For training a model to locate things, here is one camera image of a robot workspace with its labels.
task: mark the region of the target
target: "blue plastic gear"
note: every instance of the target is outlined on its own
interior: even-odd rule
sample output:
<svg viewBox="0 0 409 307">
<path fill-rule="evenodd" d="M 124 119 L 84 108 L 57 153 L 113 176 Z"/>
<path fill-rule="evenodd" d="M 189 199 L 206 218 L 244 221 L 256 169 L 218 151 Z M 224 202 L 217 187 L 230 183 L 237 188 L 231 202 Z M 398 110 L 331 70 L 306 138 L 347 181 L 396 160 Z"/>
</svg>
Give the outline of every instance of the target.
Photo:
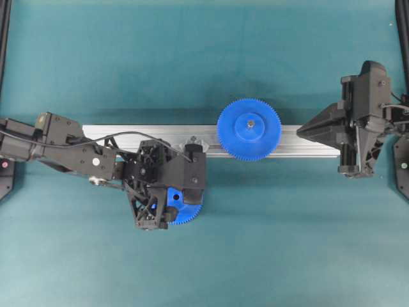
<svg viewBox="0 0 409 307">
<path fill-rule="evenodd" d="M 202 209 L 202 205 L 188 205 L 183 202 L 183 193 L 172 187 L 167 189 L 167 206 L 175 207 L 179 213 L 170 225 L 185 224 L 193 220 Z"/>
<path fill-rule="evenodd" d="M 221 146 L 233 157 L 258 161 L 280 143 L 281 122 L 274 109 L 265 102 L 253 98 L 240 99 L 220 114 L 217 135 Z"/>
</svg>

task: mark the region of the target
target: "metal bracket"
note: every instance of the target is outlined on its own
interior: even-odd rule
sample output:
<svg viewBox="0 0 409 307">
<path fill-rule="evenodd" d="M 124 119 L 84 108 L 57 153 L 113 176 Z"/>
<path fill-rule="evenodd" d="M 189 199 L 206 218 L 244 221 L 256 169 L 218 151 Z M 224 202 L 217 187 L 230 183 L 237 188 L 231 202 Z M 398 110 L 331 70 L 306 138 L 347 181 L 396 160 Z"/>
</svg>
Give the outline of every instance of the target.
<svg viewBox="0 0 409 307">
<path fill-rule="evenodd" d="M 394 144 L 396 187 L 409 198 L 409 139 L 402 136 Z"/>
</svg>

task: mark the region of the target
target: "bolt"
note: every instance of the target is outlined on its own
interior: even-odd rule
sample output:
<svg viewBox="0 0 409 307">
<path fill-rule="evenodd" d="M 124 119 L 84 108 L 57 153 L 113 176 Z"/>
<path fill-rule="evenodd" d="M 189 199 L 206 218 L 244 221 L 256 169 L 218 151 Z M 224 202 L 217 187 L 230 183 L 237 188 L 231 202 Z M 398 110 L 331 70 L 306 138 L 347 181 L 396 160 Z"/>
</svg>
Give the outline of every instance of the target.
<svg viewBox="0 0 409 307">
<path fill-rule="evenodd" d="M 252 129 L 254 127 L 256 123 L 254 122 L 254 120 L 249 120 L 247 122 L 247 128 Z"/>
<path fill-rule="evenodd" d="M 92 164 L 93 164 L 94 166 L 98 166 L 98 165 L 100 165 L 100 163 L 101 163 L 100 159 L 98 159 L 98 158 L 92 159 Z"/>
</svg>

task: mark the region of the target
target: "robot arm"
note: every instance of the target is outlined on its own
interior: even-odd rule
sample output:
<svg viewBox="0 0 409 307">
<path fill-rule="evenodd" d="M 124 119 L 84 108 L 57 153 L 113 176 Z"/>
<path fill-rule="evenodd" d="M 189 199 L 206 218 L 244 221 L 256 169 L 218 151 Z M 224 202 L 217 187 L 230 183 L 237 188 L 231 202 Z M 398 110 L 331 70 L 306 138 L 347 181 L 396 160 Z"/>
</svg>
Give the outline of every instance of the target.
<svg viewBox="0 0 409 307">
<path fill-rule="evenodd" d="M 187 144 L 179 152 L 152 138 L 133 153 L 119 149 L 114 136 L 103 139 L 104 146 L 87 139 L 79 123 L 52 113 L 40 114 L 35 126 L 0 120 L 2 158 L 38 160 L 57 171 L 89 177 L 95 185 L 124 190 L 138 228 L 166 229 L 176 219 L 178 210 L 167 205 L 170 187 L 183 193 L 185 203 L 201 203 L 206 187 L 206 154 L 201 145 Z"/>
<path fill-rule="evenodd" d="M 359 75 L 341 79 L 342 97 L 297 130 L 300 138 L 341 151 L 338 172 L 350 178 L 371 177 L 388 135 L 394 146 L 398 189 L 409 198 L 409 103 L 391 104 L 390 78 L 381 64 L 366 61 Z"/>
</svg>

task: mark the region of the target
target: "teal table surface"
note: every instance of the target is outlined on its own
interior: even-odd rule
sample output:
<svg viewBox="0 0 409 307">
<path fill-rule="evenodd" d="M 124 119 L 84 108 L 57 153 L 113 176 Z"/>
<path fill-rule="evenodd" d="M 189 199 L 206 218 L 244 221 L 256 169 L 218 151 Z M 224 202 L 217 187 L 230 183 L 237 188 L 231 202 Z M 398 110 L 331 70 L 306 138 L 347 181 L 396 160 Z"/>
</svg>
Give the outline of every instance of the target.
<svg viewBox="0 0 409 307">
<path fill-rule="evenodd" d="M 367 59 L 404 92 L 393 0 L 15 0 L 0 114 L 209 124 L 257 97 L 301 124 Z M 199 217 L 155 232 L 124 193 L 21 164 L 0 204 L 0 306 L 407 306 L 393 141 L 362 180 L 338 159 L 210 159 Z"/>
</svg>

